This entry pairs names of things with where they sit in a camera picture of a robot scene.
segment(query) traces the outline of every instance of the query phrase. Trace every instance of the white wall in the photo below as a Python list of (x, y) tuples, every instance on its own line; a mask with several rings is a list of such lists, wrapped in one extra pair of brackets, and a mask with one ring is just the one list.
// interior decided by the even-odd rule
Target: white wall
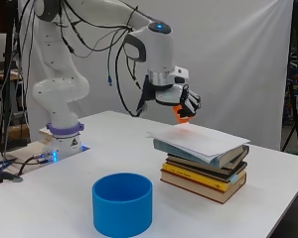
[[(193, 123), (250, 139), (253, 144), (279, 149), (282, 104), (286, 78), (292, 1), (288, 0), (128, 0), (132, 5), (172, 26), (175, 63), (190, 71), (191, 88), (202, 96), (202, 108)], [(93, 43), (102, 31), (79, 27)], [(88, 51), (69, 36), (78, 54)], [(35, 49), (30, 84), (49, 70)], [(109, 87), (106, 53), (75, 59), (89, 79), (90, 94), (72, 105), (79, 116), (104, 110), (124, 112), (115, 86)], [(135, 109), (140, 92), (120, 64), (122, 91)], [(144, 67), (137, 69), (144, 77)], [(48, 116), (28, 98), (31, 134), (48, 122)], [(175, 124), (172, 108), (150, 103), (145, 118)]]

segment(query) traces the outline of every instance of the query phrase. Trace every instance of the blue bowl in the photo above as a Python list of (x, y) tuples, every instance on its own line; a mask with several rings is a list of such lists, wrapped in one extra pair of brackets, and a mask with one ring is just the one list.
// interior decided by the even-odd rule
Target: blue bowl
[(92, 187), (93, 224), (109, 237), (136, 236), (152, 222), (152, 183), (137, 174), (115, 174)]

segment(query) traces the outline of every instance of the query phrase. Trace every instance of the white table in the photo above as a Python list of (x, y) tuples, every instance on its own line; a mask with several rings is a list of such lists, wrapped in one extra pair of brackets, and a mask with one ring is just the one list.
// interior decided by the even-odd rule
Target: white table
[(160, 181), (166, 154), (147, 132), (168, 125), (114, 112), (81, 122), (91, 150), (0, 184), (0, 237), (101, 237), (91, 187), (119, 172), (154, 183), (153, 224), (139, 237), (266, 237), (298, 192), (298, 157), (251, 146), (246, 185), (220, 205)]

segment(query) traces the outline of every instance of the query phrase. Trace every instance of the robotic arm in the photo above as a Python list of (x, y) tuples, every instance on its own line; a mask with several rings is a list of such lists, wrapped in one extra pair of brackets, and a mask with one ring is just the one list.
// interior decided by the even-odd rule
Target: robotic arm
[(79, 131), (83, 125), (69, 111), (68, 103), (88, 95), (89, 84), (75, 68), (71, 53), (63, 38), (63, 21), (59, 16), (64, 8), (91, 25), (124, 26), (134, 31), (124, 38), (123, 49), (135, 61), (147, 63), (147, 75), (137, 111), (145, 102), (180, 106), (180, 118), (192, 117), (200, 108), (200, 96), (189, 90), (189, 73), (173, 65), (172, 29), (137, 9), (118, 0), (36, 0), (35, 13), (39, 23), (42, 56), (55, 77), (35, 84), (37, 102), (51, 114), (48, 129), (55, 140), (49, 150), (65, 158), (81, 151)]

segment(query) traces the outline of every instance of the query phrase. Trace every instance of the yellow book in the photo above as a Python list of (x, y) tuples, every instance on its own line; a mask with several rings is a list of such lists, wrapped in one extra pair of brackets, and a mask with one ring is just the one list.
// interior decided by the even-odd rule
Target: yellow book
[(229, 190), (229, 188), (233, 184), (235, 184), (240, 178), (242, 178), (245, 174), (245, 170), (242, 170), (238, 175), (233, 176), (233, 178), (230, 180), (230, 182), (223, 182), (220, 180), (216, 180), (214, 178), (202, 176), (202, 175), (196, 174), (194, 172), (187, 171), (187, 170), (181, 169), (179, 167), (169, 165), (167, 163), (163, 164), (163, 170), (173, 173), (173, 174), (176, 174), (178, 176), (184, 177), (184, 178), (195, 180), (197, 182), (203, 183), (207, 186), (210, 186), (210, 187), (216, 188), (218, 190), (222, 190), (222, 191)]

